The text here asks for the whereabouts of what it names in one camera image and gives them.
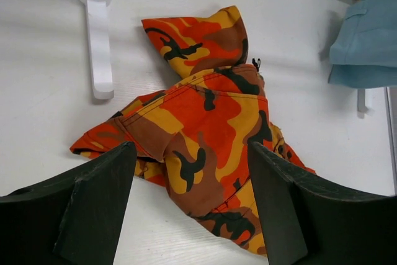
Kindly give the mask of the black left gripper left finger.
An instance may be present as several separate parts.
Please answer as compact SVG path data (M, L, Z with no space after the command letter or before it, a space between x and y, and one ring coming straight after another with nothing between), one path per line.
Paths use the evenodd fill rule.
M113 264L136 163L125 142L1 197L1 264Z

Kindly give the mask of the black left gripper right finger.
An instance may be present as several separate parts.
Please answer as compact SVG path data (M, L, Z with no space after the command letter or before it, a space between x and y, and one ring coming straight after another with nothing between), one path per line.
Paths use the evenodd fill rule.
M270 264L396 263L396 197L328 181L257 142L248 165Z

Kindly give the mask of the orange camouflage trousers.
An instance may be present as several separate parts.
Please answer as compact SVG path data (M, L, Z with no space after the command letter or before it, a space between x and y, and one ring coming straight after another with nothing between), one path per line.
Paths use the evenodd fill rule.
M267 254L248 168L248 144L303 163L269 118L259 60L236 6L210 17L145 19L143 29L181 80L139 96L88 130L70 150L94 159L130 141L135 175L167 189L213 235Z

